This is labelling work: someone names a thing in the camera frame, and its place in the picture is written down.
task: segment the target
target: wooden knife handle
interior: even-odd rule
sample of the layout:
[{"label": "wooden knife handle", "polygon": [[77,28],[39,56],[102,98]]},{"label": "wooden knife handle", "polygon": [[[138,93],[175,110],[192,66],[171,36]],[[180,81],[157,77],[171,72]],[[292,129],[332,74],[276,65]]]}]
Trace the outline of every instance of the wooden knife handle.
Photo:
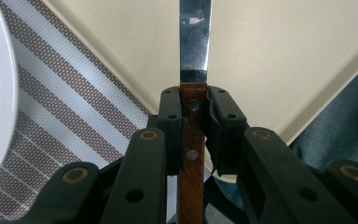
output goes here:
[{"label": "wooden knife handle", "polygon": [[184,169],[178,176],[178,223],[202,223],[205,137],[201,128],[207,84],[182,83],[182,113],[187,118]]}]

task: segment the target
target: metal grommet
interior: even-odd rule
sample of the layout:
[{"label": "metal grommet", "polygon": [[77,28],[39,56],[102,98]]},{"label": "metal grommet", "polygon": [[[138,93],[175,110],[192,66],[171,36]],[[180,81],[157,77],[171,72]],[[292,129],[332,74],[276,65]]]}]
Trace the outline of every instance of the metal grommet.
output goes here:
[{"label": "metal grommet", "polygon": [[142,132],[140,136],[142,139],[149,141],[149,140],[157,138],[158,135],[156,132],[146,131],[146,132]]},{"label": "metal grommet", "polygon": [[86,179],[89,172],[85,168],[76,167],[72,170],[67,171],[62,176],[63,183],[66,184],[77,184]]},{"label": "metal grommet", "polygon": [[339,170],[345,176],[358,181],[358,167],[352,165],[342,165]]},{"label": "metal grommet", "polygon": [[254,130],[252,134],[261,139],[269,139],[271,134],[263,130]]},{"label": "metal grommet", "polygon": [[190,161],[195,160],[199,156],[199,153],[196,150],[190,150],[186,153],[186,158]]}]

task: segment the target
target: knife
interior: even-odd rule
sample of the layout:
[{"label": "knife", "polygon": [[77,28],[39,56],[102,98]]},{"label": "knife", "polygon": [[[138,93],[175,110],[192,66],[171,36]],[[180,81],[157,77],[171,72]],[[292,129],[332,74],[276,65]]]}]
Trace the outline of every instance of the knife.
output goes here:
[{"label": "knife", "polygon": [[212,0],[180,0],[180,98],[187,119],[183,169],[178,176],[177,223],[203,221],[205,137],[201,125],[207,91]]},{"label": "knife", "polygon": [[180,0],[180,80],[205,83],[212,0]]}]

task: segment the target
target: striped fabric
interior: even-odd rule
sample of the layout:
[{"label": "striped fabric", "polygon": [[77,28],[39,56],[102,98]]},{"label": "striped fabric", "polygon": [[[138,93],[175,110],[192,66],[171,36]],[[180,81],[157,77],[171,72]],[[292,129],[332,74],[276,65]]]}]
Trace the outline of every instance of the striped fabric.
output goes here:
[{"label": "striped fabric", "polygon": [[19,68],[17,126],[0,169],[0,221],[23,216],[63,165],[120,158],[148,112],[38,0],[0,0]]}]

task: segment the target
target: knife blade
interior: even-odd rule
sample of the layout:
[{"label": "knife blade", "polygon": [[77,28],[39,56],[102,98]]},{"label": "knife blade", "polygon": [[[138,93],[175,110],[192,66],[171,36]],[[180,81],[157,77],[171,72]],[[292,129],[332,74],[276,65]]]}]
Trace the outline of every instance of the knife blade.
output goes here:
[{"label": "knife blade", "polygon": [[180,81],[207,80],[212,0],[180,0]]}]

